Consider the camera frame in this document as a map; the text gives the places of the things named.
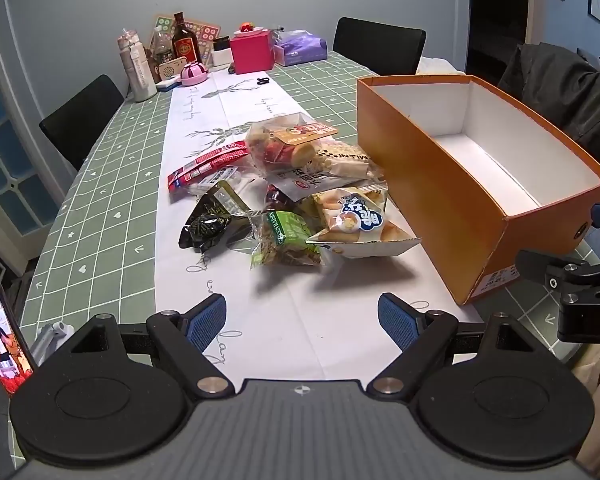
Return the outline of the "clear plastic bottle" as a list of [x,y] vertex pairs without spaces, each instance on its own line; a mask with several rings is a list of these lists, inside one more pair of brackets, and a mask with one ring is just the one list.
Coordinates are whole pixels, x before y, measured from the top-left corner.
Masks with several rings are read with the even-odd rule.
[[154,28],[150,43],[150,53],[158,65],[174,59],[171,37],[160,26]]

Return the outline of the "red spicy strip packet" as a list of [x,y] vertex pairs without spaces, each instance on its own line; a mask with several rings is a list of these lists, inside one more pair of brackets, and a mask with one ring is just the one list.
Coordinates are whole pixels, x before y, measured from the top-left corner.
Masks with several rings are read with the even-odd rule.
[[191,160],[168,175],[166,185],[170,193],[191,185],[196,179],[207,177],[249,154],[245,141],[236,141],[216,148]]

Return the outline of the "blue label biscuit bag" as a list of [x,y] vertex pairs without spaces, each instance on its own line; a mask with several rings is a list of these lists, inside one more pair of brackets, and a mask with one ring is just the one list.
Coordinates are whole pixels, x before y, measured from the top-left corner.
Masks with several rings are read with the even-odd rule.
[[312,198],[323,229],[306,241],[326,252],[348,259],[386,258],[420,244],[387,216],[384,188],[334,188]]

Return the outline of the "white spicy stick packet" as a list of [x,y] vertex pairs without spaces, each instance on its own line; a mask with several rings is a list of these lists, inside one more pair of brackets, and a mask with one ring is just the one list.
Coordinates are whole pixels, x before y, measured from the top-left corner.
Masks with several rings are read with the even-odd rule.
[[343,188],[360,180],[360,178],[338,177],[324,171],[309,172],[303,169],[266,174],[264,178],[294,202],[333,188]]

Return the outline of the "green checked tablecloth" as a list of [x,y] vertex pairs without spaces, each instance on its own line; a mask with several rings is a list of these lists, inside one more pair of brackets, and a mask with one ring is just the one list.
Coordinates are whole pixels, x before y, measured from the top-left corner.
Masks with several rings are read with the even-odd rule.
[[[332,140],[358,145],[356,84],[377,75],[337,53],[266,74],[317,122],[336,127]],[[33,275],[22,319],[27,339],[50,322],[80,327],[94,316],[111,314],[122,324],[141,323],[163,311],[156,307],[155,250],[174,90],[122,106],[84,162]],[[523,280],[518,271],[513,281],[458,305],[474,308],[475,322],[489,309],[508,313],[557,359],[572,349],[557,337],[557,292],[547,283]],[[287,382],[306,394],[318,380]]]

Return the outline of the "purple tissue pack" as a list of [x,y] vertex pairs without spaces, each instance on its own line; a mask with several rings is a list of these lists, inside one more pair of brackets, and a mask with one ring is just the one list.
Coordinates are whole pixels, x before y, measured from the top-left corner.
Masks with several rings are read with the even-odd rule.
[[324,61],[328,57],[325,39],[307,30],[276,32],[273,44],[274,62],[289,67],[304,63]]

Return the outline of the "orange cardboard box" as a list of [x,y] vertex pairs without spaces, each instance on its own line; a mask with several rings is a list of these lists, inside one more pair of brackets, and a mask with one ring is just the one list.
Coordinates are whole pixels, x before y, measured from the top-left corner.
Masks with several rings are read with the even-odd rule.
[[513,281],[523,249],[571,252],[600,202],[600,163],[474,76],[362,78],[356,121],[457,304]]

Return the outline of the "dark green snack packet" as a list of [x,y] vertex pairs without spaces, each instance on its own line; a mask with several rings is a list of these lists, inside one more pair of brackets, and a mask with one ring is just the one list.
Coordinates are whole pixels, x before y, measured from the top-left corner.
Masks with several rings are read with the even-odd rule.
[[249,214],[249,207],[234,188],[221,180],[212,185],[196,203],[181,229],[178,247],[193,248],[201,254],[208,252],[219,243],[234,220],[245,219]]

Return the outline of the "green raisin bag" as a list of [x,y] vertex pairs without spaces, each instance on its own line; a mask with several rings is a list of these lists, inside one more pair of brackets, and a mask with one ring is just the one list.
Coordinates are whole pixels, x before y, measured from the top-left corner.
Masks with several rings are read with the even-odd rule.
[[308,242],[312,236],[309,226],[291,211],[269,210],[251,219],[256,248],[251,266],[319,266],[320,250]]

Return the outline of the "chocolate ball bag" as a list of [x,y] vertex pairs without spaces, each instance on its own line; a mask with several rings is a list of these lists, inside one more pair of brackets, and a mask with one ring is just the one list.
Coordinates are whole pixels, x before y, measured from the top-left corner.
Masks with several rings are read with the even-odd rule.
[[297,204],[275,185],[269,184],[264,199],[265,210],[294,211]]

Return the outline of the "dark liquor bottle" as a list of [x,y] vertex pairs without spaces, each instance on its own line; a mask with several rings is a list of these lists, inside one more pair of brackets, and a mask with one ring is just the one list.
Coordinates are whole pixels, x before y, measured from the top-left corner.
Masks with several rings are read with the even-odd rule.
[[201,54],[198,46],[197,36],[186,27],[182,12],[174,14],[174,34],[172,36],[172,47],[178,58],[185,58],[187,63],[200,63]]

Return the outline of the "white charger box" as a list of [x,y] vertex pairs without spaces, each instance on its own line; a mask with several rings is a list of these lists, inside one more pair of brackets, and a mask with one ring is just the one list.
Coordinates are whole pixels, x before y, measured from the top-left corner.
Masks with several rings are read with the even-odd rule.
[[230,48],[229,36],[222,36],[213,40],[211,57],[214,67],[229,66],[233,63],[233,53]]

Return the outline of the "magenta box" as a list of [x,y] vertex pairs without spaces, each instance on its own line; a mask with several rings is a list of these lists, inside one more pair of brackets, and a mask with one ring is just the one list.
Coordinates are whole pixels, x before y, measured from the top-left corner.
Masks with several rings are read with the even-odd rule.
[[235,32],[230,38],[230,50],[237,75],[266,72],[274,65],[269,29],[257,27],[248,32]]

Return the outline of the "checkered puffed corn bag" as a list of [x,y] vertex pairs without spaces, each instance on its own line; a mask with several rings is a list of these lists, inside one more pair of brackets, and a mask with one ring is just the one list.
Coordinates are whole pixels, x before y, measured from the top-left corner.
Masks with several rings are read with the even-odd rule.
[[304,167],[311,172],[322,172],[354,180],[382,179],[384,173],[356,144],[337,140],[321,140],[315,155]]

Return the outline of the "dried fruit mix bag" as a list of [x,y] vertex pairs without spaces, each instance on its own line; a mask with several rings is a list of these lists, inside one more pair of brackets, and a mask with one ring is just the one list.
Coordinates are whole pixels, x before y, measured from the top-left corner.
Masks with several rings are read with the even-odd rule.
[[262,174],[300,169],[314,159],[317,142],[338,129],[304,113],[254,122],[246,134],[249,155]]

